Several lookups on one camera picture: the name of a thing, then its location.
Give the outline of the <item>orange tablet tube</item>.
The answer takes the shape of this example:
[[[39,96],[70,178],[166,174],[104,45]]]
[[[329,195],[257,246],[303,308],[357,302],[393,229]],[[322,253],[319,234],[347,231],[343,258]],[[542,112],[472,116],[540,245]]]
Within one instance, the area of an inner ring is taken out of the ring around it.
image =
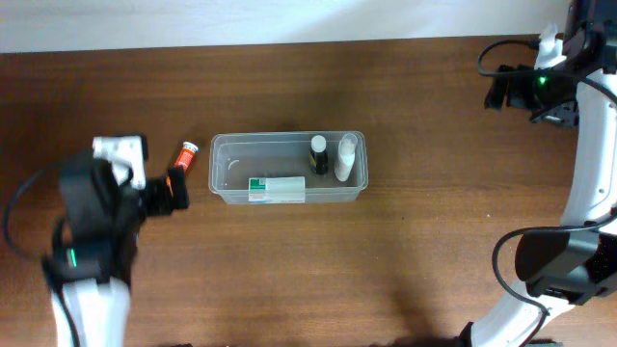
[[[185,141],[182,143],[182,147],[180,152],[172,164],[173,168],[181,168],[184,174],[187,174],[193,159],[196,157],[199,152],[199,147],[192,143]]]

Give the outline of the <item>clear plastic container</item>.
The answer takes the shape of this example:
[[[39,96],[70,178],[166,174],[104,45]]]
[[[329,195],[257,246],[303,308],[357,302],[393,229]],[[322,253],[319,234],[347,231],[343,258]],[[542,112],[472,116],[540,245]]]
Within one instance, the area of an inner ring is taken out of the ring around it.
[[[345,182],[335,177],[338,143],[347,133],[358,137],[356,159]],[[322,135],[327,141],[329,170],[316,174],[309,159],[310,140]],[[360,131],[296,131],[218,134],[210,146],[209,188],[227,204],[262,204],[249,202],[249,179],[252,177],[303,176],[306,182],[304,203],[344,202],[355,200],[368,186],[368,163],[365,137]]]

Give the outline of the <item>white green medicine box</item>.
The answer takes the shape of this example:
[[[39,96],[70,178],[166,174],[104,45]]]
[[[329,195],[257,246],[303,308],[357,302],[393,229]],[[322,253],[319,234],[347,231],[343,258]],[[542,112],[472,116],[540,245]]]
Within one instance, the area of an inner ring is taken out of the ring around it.
[[[305,201],[306,182],[303,176],[249,179],[250,203],[278,204]]]

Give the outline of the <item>dark white-cap bottle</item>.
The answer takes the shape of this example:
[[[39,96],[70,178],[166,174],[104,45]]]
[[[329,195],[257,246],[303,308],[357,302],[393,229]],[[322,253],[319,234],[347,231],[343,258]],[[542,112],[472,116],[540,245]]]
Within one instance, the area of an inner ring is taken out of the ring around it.
[[[318,175],[324,175],[328,172],[328,153],[327,141],[322,135],[315,135],[310,140],[310,164],[313,171]]]

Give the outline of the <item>white clear-cap bottle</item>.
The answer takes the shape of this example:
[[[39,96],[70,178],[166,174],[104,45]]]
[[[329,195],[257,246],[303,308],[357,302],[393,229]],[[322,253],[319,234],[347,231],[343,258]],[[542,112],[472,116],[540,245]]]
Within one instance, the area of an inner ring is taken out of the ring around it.
[[[335,160],[335,177],[338,181],[348,180],[355,163],[357,145],[358,137],[353,133],[345,134],[339,141]]]

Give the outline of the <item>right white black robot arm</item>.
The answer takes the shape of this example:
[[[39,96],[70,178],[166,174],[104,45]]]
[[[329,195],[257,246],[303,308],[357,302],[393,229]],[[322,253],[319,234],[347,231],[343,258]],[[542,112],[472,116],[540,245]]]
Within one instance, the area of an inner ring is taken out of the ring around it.
[[[496,242],[492,267],[505,294],[466,325],[459,346],[532,346],[552,319],[616,290],[616,4],[573,1],[563,32],[551,24],[524,46],[536,50],[534,66],[478,70],[493,80],[484,106],[577,128],[573,183],[559,226]]]

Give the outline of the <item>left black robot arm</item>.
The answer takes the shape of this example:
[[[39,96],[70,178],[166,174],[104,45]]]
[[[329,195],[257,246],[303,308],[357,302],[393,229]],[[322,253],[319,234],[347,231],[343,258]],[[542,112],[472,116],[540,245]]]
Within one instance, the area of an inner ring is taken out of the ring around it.
[[[60,346],[123,344],[141,226],[189,205],[183,168],[170,168],[141,189],[130,184],[135,173],[126,160],[89,151],[61,167],[67,214],[53,229],[51,254],[41,260]]]

